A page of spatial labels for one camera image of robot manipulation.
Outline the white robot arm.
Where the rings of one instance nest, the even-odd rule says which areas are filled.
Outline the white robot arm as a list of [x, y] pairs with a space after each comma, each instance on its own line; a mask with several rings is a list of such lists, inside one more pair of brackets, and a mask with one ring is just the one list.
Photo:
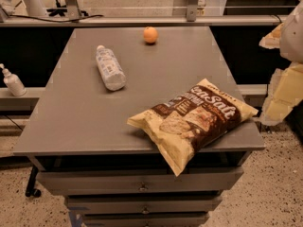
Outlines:
[[303, 100], [303, 1], [259, 45], [278, 48], [280, 56], [291, 62], [287, 69], [277, 69], [272, 75], [258, 119], [263, 125], [274, 126]]

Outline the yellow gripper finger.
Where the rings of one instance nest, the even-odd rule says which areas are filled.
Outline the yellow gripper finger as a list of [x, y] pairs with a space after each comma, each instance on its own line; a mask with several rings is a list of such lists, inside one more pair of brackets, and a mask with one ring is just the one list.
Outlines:
[[258, 45], [267, 49], [279, 49], [282, 28], [283, 23], [276, 26], [270, 33], [268, 33], [259, 41]]
[[303, 64], [292, 62], [285, 70], [277, 69], [271, 77], [260, 122], [275, 126], [303, 100]]

